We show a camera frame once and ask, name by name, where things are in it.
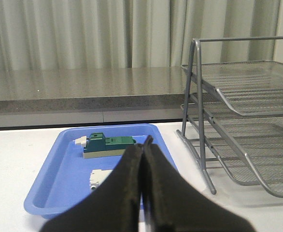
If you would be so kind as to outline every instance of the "desk organizer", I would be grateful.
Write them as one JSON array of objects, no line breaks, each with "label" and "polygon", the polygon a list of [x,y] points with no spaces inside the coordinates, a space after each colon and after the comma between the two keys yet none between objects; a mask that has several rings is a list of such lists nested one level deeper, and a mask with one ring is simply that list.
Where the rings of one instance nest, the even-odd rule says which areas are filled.
[{"label": "desk organizer", "polygon": [[82,127],[64,130],[57,137],[26,199],[24,208],[34,215],[53,218],[76,205],[90,194],[89,177],[94,169],[113,169],[119,156],[84,159],[83,148],[74,140],[103,132],[107,137],[132,136],[137,143],[144,143],[151,135],[169,162],[175,163],[158,128],[151,124]]},{"label": "desk organizer", "polygon": [[[206,162],[216,160],[236,183],[261,185],[271,195],[283,197],[283,64],[267,60],[202,64],[201,42],[278,39],[283,36],[192,40],[189,64],[182,66],[187,82],[183,126],[177,132],[213,194],[216,189]],[[190,93],[191,81],[198,86],[195,94]],[[188,113],[191,107],[198,116]],[[199,153],[185,136],[187,120],[199,132]],[[205,145],[215,159],[205,157]]]}]

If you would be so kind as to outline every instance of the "gray countertop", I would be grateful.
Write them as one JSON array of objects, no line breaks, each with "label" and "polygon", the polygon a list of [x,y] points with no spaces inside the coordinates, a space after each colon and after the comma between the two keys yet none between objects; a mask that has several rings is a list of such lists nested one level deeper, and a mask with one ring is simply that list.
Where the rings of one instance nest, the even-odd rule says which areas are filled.
[{"label": "gray countertop", "polygon": [[156,114],[153,119],[179,118],[181,113],[175,115],[171,111],[168,116],[167,109],[180,109],[184,88],[185,74],[180,67],[0,72],[0,116],[5,115],[7,120],[8,116],[15,115],[29,118],[32,114],[136,110],[147,114],[146,110],[164,109],[165,116]]}]

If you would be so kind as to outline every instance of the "white tabletop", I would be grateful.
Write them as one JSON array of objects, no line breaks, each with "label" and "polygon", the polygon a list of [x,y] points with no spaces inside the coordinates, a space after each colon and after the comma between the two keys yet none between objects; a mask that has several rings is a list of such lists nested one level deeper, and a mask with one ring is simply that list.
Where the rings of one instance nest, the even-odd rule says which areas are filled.
[{"label": "white tabletop", "polygon": [[[209,169],[218,191],[211,195],[195,160],[176,134],[181,123],[155,125],[180,174],[192,186],[219,205],[250,220],[258,232],[283,232],[283,199],[269,195],[261,186],[235,184],[219,165]],[[46,221],[28,214],[23,201],[56,137],[65,129],[0,131],[0,232],[37,232]],[[197,138],[191,126],[188,126],[187,133]]]}]

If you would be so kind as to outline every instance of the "beige curtain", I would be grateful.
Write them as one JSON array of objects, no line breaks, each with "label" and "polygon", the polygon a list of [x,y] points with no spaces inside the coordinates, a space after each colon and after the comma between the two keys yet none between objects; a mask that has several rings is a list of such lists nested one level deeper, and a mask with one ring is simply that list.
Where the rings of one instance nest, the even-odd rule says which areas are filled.
[{"label": "beige curtain", "polygon": [[[283,0],[0,0],[0,71],[180,66],[193,37],[276,35]],[[203,61],[274,42],[203,44]]]}]

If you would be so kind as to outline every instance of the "blue tray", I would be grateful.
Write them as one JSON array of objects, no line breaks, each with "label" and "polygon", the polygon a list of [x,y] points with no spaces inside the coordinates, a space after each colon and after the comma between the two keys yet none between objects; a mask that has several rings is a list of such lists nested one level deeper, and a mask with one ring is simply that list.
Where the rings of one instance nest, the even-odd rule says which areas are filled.
[{"label": "blue tray", "polygon": [[83,148],[74,144],[81,136],[103,132],[106,137],[133,136],[143,143],[147,135],[154,138],[176,168],[158,128],[151,124],[130,124],[73,128],[62,131],[51,148],[24,202],[25,210],[43,218],[53,218],[76,205],[90,194],[89,178],[93,169],[113,169],[119,156],[83,158]]}]

